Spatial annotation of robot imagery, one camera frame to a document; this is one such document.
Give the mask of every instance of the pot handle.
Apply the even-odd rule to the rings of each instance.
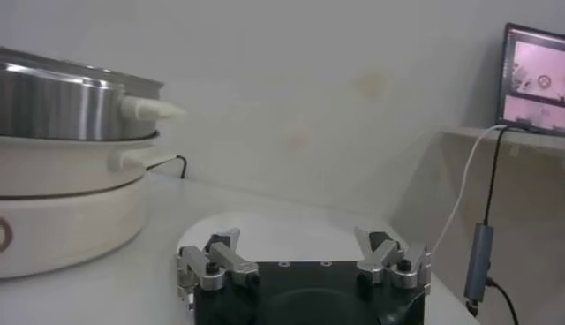
[[[135,96],[125,96],[120,110],[123,117],[136,121],[156,121],[185,114],[184,110],[171,103]]]
[[[113,165],[113,170],[129,170],[139,167],[146,169],[168,162],[176,157],[176,154],[163,153],[156,147],[144,147],[142,149],[118,151],[114,155],[111,164]]]

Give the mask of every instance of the white shelf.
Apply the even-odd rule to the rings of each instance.
[[[476,139],[485,129],[478,127],[453,127],[444,130],[446,134]],[[499,131],[490,132],[483,141],[496,141]],[[508,131],[502,137],[503,144],[533,147],[536,149],[565,152],[565,137]]]

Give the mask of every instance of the screen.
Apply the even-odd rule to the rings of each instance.
[[[565,36],[508,25],[499,121],[565,135]]]

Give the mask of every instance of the black power cord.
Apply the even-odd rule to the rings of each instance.
[[[514,305],[512,304],[512,300],[510,299],[510,296],[506,293],[506,291],[502,289],[502,287],[498,283],[496,283],[490,276],[486,279],[486,286],[494,287],[501,292],[502,296],[504,296],[504,299],[508,303],[510,312],[512,313],[512,320],[514,321],[514,325],[519,325],[518,316],[516,315],[516,309],[514,308]]]
[[[496,149],[494,150],[494,158],[493,158],[493,171],[491,174],[491,184],[488,187],[488,197],[486,198],[485,219],[483,220],[484,225],[488,225],[488,216],[491,212],[491,201],[493,200],[494,180],[496,179],[496,168],[498,167],[498,153],[501,151],[502,136],[509,128],[510,128],[509,126],[503,128],[501,132],[498,134],[498,139],[496,141]]]
[[[180,177],[181,177],[182,179],[185,179],[185,177],[186,177],[186,164],[187,164],[187,163],[186,163],[186,158],[184,158],[184,157],[181,156],[181,155],[177,155],[176,157],[174,157],[174,158],[172,158],[172,159],[170,159],[170,160],[168,160],[168,161],[166,161],[166,162],[159,162],[159,163],[157,163],[157,164],[155,164],[155,165],[153,165],[153,166],[149,166],[149,167],[146,168],[146,170],[152,170],[153,168],[159,167],[159,166],[163,165],[164,163],[168,163],[168,162],[171,162],[171,161],[176,160],[176,159],[178,159],[178,160],[180,160],[180,161],[183,162],[183,169],[182,169],[182,171],[180,172]]]

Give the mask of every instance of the white table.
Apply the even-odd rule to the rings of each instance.
[[[245,211],[324,218],[338,227],[375,225],[360,215],[220,186],[158,175],[149,184],[149,221],[130,243],[75,267],[1,281],[0,324],[188,324],[177,298],[173,253],[185,230],[210,215]],[[437,278],[426,303],[429,324],[477,324]]]

